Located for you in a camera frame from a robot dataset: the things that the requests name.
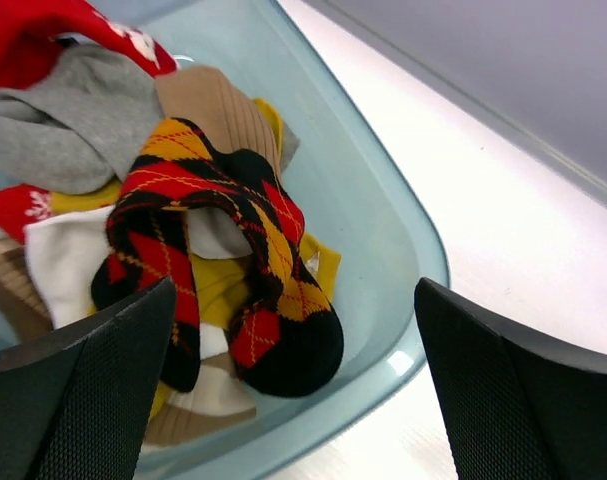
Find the blue plastic basin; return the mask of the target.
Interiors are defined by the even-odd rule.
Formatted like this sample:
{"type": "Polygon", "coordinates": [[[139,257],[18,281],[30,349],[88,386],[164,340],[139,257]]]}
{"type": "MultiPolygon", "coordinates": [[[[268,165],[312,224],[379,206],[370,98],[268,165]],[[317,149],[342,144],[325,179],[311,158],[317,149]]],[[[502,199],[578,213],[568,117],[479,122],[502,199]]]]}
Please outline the blue plastic basin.
{"type": "Polygon", "coordinates": [[[312,44],[275,1],[100,1],[182,66],[222,70],[270,102],[300,139],[283,184],[307,230],[342,260],[333,306],[344,334],[334,378],[299,399],[255,395],[249,422],[178,447],[146,450],[140,479],[260,479],[319,447],[423,366],[414,289],[449,280],[423,206],[312,44]]]}

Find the brown striped sock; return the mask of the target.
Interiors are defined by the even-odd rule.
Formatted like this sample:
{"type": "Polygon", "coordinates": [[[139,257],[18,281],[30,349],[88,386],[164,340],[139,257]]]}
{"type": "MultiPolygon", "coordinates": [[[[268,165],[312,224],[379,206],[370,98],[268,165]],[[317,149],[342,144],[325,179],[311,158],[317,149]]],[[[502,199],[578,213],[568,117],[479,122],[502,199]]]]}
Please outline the brown striped sock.
{"type": "MultiPolygon", "coordinates": [[[[29,277],[23,248],[12,240],[0,240],[0,312],[21,342],[53,329],[29,277]]],[[[191,392],[162,398],[147,426],[142,451],[178,446],[252,420],[256,414],[254,399],[236,378],[227,349],[216,347],[202,361],[191,392]]]]}

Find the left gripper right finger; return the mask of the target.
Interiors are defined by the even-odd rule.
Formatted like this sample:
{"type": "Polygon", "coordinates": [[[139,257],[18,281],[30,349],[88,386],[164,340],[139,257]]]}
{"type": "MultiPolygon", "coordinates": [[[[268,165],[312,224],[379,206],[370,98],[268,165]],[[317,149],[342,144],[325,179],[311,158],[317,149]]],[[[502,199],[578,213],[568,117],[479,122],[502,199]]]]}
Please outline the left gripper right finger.
{"type": "Polygon", "coordinates": [[[421,279],[415,311],[461,479],[607,479],[607,355],[421,279]]]}

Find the tan sock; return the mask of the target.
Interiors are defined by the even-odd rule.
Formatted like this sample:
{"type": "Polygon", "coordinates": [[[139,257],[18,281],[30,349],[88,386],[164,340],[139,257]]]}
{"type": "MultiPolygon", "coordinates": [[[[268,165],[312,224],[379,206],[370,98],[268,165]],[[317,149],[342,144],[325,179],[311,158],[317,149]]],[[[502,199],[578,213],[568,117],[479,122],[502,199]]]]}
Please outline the tan sock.
{"type": "Polygon", "coordinates": [[[267,101],[249,98],[221,70],[207,65],[158,76],[155,89],[167,117],[196,124],[219,152],[258,153],[281,175],[284,123],[267,101]]]}

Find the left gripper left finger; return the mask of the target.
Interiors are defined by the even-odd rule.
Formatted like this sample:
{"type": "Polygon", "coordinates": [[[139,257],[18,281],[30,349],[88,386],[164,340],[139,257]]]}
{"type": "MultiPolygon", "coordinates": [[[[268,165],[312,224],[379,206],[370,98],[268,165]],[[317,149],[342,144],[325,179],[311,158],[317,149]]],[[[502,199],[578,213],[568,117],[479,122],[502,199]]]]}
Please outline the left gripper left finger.
{"type": "Polygon", "coordinates": [[[0,350],[0,479],[130,479],[169,343],[165,278],[0,350]]]}

